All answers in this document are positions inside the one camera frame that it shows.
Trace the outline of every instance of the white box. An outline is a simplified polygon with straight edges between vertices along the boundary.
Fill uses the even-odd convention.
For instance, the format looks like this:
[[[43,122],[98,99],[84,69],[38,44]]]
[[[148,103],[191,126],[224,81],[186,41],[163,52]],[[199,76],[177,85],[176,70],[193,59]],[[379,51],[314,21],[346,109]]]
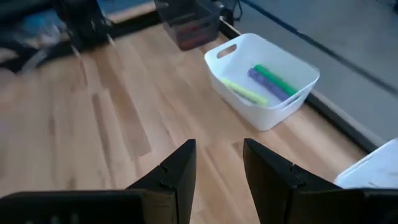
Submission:
[[[335,184],[344,189],[398,189],[398,138],[376,149],[344,172]]]
[[[218,57],[223,50],[236,46],[231,53]],[[319,78],[319,70],[268,42],[256,34],[243,34],[205,54],[213,75],[211,85],[238,113],[260,131],[267,131],[297,111]],[[248,76],[248,71],[261,64],[281,77],[298,92],[281,102],[266,88]],[[226,78],[269,100],[267,106],[258,106],[227,89],[220,81]]]

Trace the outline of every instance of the purple marker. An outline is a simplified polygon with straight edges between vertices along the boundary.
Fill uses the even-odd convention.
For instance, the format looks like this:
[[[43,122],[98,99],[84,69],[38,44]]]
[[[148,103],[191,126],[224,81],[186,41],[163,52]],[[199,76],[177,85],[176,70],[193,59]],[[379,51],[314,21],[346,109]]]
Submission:
[[[258,84],[267,88],[268,91],[278,97],[278,99],[280,99],[282,102],[289,99],[290,96],[287,93],[281,90],[277,85],[273,84],[267,77],[262,76],[256,71],[256,69],[250,68],[248,74],[249,77],[258,82]]]

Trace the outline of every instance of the wooden floor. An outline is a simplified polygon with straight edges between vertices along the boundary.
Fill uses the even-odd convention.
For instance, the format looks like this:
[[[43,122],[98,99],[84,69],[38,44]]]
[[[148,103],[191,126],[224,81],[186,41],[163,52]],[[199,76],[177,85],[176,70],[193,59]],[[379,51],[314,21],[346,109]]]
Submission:
[[[123,189],[197,139],[192,223],[258,223],[242,141],[255,140],[332,181],[364,155],[304,105],[259,133],[212,89],[203,59],[155,26],[32,73],[0,75],[0,195]]]

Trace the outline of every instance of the dark storage bin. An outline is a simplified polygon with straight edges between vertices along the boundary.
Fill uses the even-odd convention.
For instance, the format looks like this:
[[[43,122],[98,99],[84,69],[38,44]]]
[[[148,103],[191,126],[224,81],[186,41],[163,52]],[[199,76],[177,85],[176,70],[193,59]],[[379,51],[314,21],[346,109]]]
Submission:
[[[181,50],[217,38],[220,9],[210,0],[161,0],[155,5],[165,30]]]

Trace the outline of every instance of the basket handle hole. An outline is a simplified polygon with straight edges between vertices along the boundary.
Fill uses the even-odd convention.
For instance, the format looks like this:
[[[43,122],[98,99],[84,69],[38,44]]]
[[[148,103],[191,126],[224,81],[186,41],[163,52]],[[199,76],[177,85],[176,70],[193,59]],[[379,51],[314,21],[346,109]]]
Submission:
[[[236,47],[237,47],[236,44],[233,44],[233,45],[225,48],[224,50],[218,52],[217,53],[217,58],[220,59],[220,58],[222,58],[222,57],[234,52],[236,50]]]

